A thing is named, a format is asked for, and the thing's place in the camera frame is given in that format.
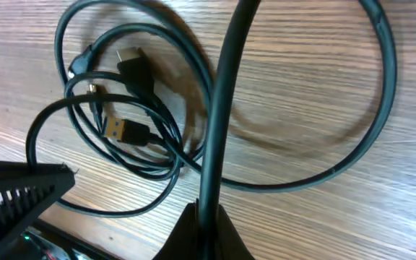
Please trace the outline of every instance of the wooden table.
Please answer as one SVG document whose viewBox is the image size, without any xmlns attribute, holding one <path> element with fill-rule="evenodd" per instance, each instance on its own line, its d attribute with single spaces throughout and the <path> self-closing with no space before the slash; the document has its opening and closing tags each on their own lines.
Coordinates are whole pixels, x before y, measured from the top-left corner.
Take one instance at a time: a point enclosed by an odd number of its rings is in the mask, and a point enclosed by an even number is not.
<svg viewBox="0 0 416 260">
<path fill-rule="evenodd" d="M 62 98 L 53 58 L 57 21 L 71 1 L 0 0 L 0 160 L 25 161 L 34 117 Z M 199 38 L 212 63 L 236 1 L 166 1 Z M 416 1 L 382 1 L 397 44 L 399 84 L 389 122 L 364 158 L 341 176 L 289 194 L 248 194 L 222 188 L 225 206 L 257 259 L 416 259 Z M 71 22 L 67 63 L 106 29 L 155 22 L 124 7 L 85 10 Z M 189 139 L 204 128 L 197 83 L 177 51 L 145 34 L 116 48 L 142 46 L 154 61 L 164 100 Z M 225 176 L 252 183 L 293 181 L 330 168 L 358 143 L 381 94 L 374 32 L 356 1 L 264 1 L 246 44 L 235 91 Z M 117 84 L 111 92 L 124 93 Z M 140 110 L 123 117 L 148 122 Z M 78 171 L 65 196 L 100 209 L 150 202 L 165 183 L 143 181 L 103 161 L 76 135 L 65 112 L 44 126 L 42 162 Z M 129 219 L 100 219 L 52 206 L 41 217 L 123 259 L 151 259 L 182 209 L 198 194 L 199 176 L 185 170 L 157 209 Z"/>
</svg>

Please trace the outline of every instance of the black cable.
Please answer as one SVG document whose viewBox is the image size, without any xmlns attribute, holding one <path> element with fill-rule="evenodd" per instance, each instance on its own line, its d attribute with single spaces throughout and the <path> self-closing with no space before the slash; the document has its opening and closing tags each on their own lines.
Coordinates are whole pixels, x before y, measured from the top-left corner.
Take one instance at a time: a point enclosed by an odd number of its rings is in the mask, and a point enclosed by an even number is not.
<svg viewBox="0 0 416 260">
<path fill-rule="evenodd" d="M 35 168 L 36 161 L 36 138 L 41 126 L 47 118 L 60 109 L 66 108 L 69 118 L 77 130 L 77 133 L 83 140 L 103 156 L 106 160 L 122 165 L 132 173 L 140 177 L 153 180 L 169 180 L 166 189 L 151 204 L 141 208 L 125 212 L 107 212 L 96 209 L 89 209 L 72 204 L 63 199 L 58 203 L 67 209 L 76 212 L 94 215 L 98 217 L 131 217 L 143 214 L 156 207 L 171 192 L 178 174 L 184 165 L 194 169 L 197 173 L 202 172 L 202 167 L 196 163 L 204 153 L 204 171 L 201 177 L 201 202 L 205 206 L 217 204 L 219 197 L 219 181 L 233 189 L 252 192 L 285 192 L 305 189 L 310 186 L 323 183 L 333 178 L 356 163 L 375 142 L 386 123 L 392 104 L 394 102 L 394 93 L 397 80 L 397 61 L 394 39 L 389 27 L 389 22 L 384 14 L 381 5 L 376 0 L 360 0 L 361 5 L 367 12 L 373 28 L 376 31 L 380 43 L 383 57 L 383 94 L 376 116 L 369 130 L 360 141 L 359 145 L 341 162 L 334 167 L 301 181 L 282 184 L 250 184 L 232 181 L 221 178 L 222 161 L 227 138 L 229 124 L 229 115 L 232 105 L 232 98 L 235 88 L 238 67 L 240 65 L 243 45 L 246 41 L 249 26 L 254 17 L 259 0 L 240 0 L 238 8 L 232 18 L 229 26 L 217 70 L 216 88 L 213 94 L 211 104 L 211 92 L 214 86 L 209 62 L 205 59 L 203 53 L 197 47 L 197 44 L 186 34 L 185 30 L 173 21 L 170 14 L 161 12 L 153 6 L 150 1 L 134 0 L 80 0 L 73 3 L 62 15 L 59 20 L 56 39 L 54 42 L 54 51 L 56 57 L 57 69 L 62 83 L 64 84 L 65 99 L 57 101 L 45 108 L 35 119 L 27 135 L 26 153 L 27 161 L 30 167 Z M 87 69 L 84 73 L 77 74 L 72 79 L 67 78 L 64 59 L 62 56 L 62 43 L 64 33 L 70 19 L 80 10 L 93 4 L 124 4 L 129 7 L 137 8 L 143 11 L 159 22 L 166 28 L 150 24 L 127 24 L 115 27 L 102 36 L 96 42 L 88 47 L 91 59 L 88 62 Z M 161 100 L 151 92 L 145 92 L 139 89 L 139 86 L 133 85 L 133 82 L 126 81 L 120 74 L 103 71 L 92 71 L 96 65 L 100 53 L 112 40 L 127 33 L 147 32 L 158 35 L 173 44 L 184 56 L 200 84 L 204 98 L 204 105 L 209 118 L 207 138 L 194 152 L 185 153 L 181 133 L 175 123 L 173 116 Z M 133 97 L 125 95 L 80 95 L 74 96 L 72 90 L 74 86 L 85 80 L 91 79 L 109 79 L 131 85 Z M 140 157 L 130 155 L 126 151 L 119 149 L 117 146 L 103 138 L 100 134 L 102 125 L 95 120 L 92 123 L 86 117 L 79 104 L 93 102 L 120 102 L 135 105 L 149 115 L 160 132 L 161 139 L 156 142 L 164 147 L 170 156 L 165 162 L 153 162 L 144 160 Z M 91 133 L 96 136 L 106 147 L 102 150 L 86 135 L 85 130 L 79 125 L 78 118 L 82 120 Z"/>
</svg>

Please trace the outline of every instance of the wood surface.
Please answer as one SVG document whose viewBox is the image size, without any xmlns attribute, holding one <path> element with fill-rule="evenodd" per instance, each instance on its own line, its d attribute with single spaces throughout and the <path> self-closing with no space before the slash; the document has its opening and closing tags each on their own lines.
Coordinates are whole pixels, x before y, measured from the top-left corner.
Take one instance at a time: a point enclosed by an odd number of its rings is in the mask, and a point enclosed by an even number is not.
<svg viewBox="0 0 416 260">
<path fill-rule="evenodd" d="M 236 2 L 165 4 L 186 21 L 215 65 Z M 0 160 L 25 161 L 32 120 L 62 98 L 53 39 L 70 3 L 0 0 Z M 391 117 L 363 159 L 304 191 L 250 194 L 222 188 L 221 202 L 257 259 L 416 259 L 416 1 L 381 3 L 396 40 L 399 84 Z M 108 28 L 138 21 L 155 22 L 122 6 L 84 10 L 68 27 L 66 62 Z M 182 56 L 155 36 L 136 34 L 109 48 L 102 69 L 114 70 L 114 50 L 123 46 L 142 46 L 154 61 L 164 82 L 156 92 L 194 143 L 205 122 L 197 83 Z M 376 37 L 356 1 L 264 1 L 238 76 L 224 176 L 252 183 L 294 181 L 339 162 L 373 119 L 381 68 Z M 107 88 L 125 93 L 117 84 Z M 115 109 L 149 122 L 140 110 Z M 42 162 L 78 171 L 65 199 L 98 209 L 141 207 L 166 184 L 143 181 L 99 158 L 64 111 L 43 127 L 38 154 Z M 41 217 L 122 259 L 151 259 L 198 188 L 199 176 L 184 170 L 171 195 L 139 217 L 100 219 L 57 206 Z"/>
</svg>

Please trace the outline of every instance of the black plastic object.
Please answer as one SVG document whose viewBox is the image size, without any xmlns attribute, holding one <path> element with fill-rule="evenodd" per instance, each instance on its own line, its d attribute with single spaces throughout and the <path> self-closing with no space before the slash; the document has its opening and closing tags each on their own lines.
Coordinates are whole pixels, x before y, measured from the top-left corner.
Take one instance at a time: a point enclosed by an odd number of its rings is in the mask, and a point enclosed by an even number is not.
<svg viewBox="0 0 416 260">
<path fill-rule="evenodd" d="M 188 204 L 169 238 L 154 260 L 195 260 L 204 259 L 200 244 L 203 237 L 199 232 L 198 204 Z M 241 237 L 235 230 L 228 214 L 220 205 L 218 208 L 217 225 L 215 228 L 214 258 L 222 260 L 254 260 L 248 252 Z"/>
<path fill-rule="evenodd" d="M 65 165 L 0 162 L 0 253 L 74 184 Z"/>
</svg>

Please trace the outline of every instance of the black wire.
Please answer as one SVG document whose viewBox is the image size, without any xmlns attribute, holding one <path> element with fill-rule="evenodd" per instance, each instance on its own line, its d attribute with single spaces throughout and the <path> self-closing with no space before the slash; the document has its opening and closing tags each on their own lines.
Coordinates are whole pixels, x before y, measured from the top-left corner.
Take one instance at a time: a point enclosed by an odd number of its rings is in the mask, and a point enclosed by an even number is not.
<svg viewBox="0 0 416 260">
<path fill-rule="evenodd" d="M 254 16 L 253 6 L 259 4 L 259 0 L 241 1 L 242 4 L 249 4 L 245 11 L 252 12 Z M 314 177 L 310 177 L 301 181 L 281 184 L 251 184 L 232 181 L 222 178 L 221 181 L 228 187 L 239 189 L 243 191 L 252 192 L 283 192 L 296 191 L 299 189 L 308 188 L 324 181 L 329 180 L 342 173 L 355 162 L 357 162 L 375 142 L 380 134 L 386 120 L 389 116 L 392 104 L 394 102 L 394 93 L 397 80 L 397 61 L 396 51 L 394 47 L 394 39 L 392 37 L 391 28 L 381 5 L 376 0 L 360 0 L 360 3 L 366 10 L 373 28 L 376 31 L 378 41 L 380 43 L 381 52 L 383 56 L 383 94 L 376 117 L 370 126 L 365 136 L 360 141 L 359 145 L 348 155 L 343 161 L 336 164 L 334 167 L 319 173 Z M 68 80 L 65 70 L 64 59 L 62 56 L 62 43 L 64 33 L 70 19 L 80 10 L 91 6 L 93 4 L 124 4 L 129 7 L 137 8 L 143 11 L 159 22 L 166 28 L 151 25 L 151 24 L 126 24 L 115 27 L 102 36 L 100 36 L 94 44 L 92 44 L 93 59 L 89 64 L 89 71 L 84 74 L 75 75 L 73 79 Z M 214 176 L 213 172 L 217 171 L 219 174 L 222 171 L 222 158 L 224 154 L 225 141 L 227 138 L 227 130 L 229 124 L 230 107 L 232 104 L 233 91 L 235 88 L 235 78 L 240 64 L 243 45 L 248 34 L 248 28 L 251 21 L 242 18 L 245 15 L 243 12 L 236 12 L 227 32 L 225 43 L 222 48 L 222 53 L 217 70 L 216 91 L 213 95 L 213 104 L 211 104 L 211 92 L 213 90 L 214 79 L 209 67 L 209 62 L 205 59 L 203 53 L 197 47 L 197 44 L 190 39 L 185 30 L 174 22 L 170 14 L 161 12 L 155 8 L 150 1 L 134 1 L 134 0 L 80 0 L 73 3 L 62 15 L 59 20 L 56 30 L 56 39 L 54 42 L 54 51 L 56 57 L 56 65 L 64 84 L 65 99 L 57 101 L 47 108 L 45 108 L 33 121 L 32 126 L 27 135 L 26 153 L 27 161 L 30 167 L 35 168 L 36 160 L 36 139 L 40 128 L 47 120 L 47 118 L 54 112 L 63 108 L 67 109 L 69 119 L 76 129 L 78 135 L 99 155 L 113 163 L 122 165 L 132 173 L 139 177 L 146 178 L 153 181 L 169 180 L 166 189 L 159 195 L 152 203 L 141 208 L 125 212 L 108 212 L 97 209 L 90 209 L 72 204 L 63 199 L 58 203 L 67 209 L 83 214 L 94 215 L 98 217 L 131 217 L 143 214 L 155 208 L 161 203 L 166 196 L 171 192 L 176 181 L 181 167 L 184 165 L 194 169 L 197 173 L 202 171 L 202 167 L 196 163 L 204 153 L 204 167 L 202 179 L 207 176 Z M 161 102 L 161 100 L 154 94 L 141 91 L 137 86 L 133 88 L 133 96 L 125 95 L 80 95 L 74 96 L 72 91 L 74 86 L 84 80 L 91 79 L 108 79 L 120 83 L 125 83 L 120 74 L 104 71 L 92 71 L 97 63 L 100 53 L 103 49 L 116 38 L 135 32 L 147 32 L 153 35 L 158 35 L 173 44 L 184 56 L 200 84 L 201 92 L 203 94 L 204 105 L 209 117 L 207 139 L 204 140 L 195 151 L 185 153 L 183 151 L 181 133 L 177 127 L 174 117 L 171 115 L 168 108 Z M 128 152 L 118 148 L 107 139 L 100 135 L 101 125 L 95 121 L 94 125 L 79 104 L 91 102 L 119 102 L 135 105 L 149 115 L 155 124 L 157 130 L 160 132 L 162 139 L 156 142 L 169 151 L 170 156 L 164 162 L 153 162 L 149 160 L 130 155 Z M 79 125 L 78 118 L 82 120 L 88 130 L 97 137 L 106 147 L 106 151 L 97 146 L 85 133 L 85 130 Z"/>
</svg>

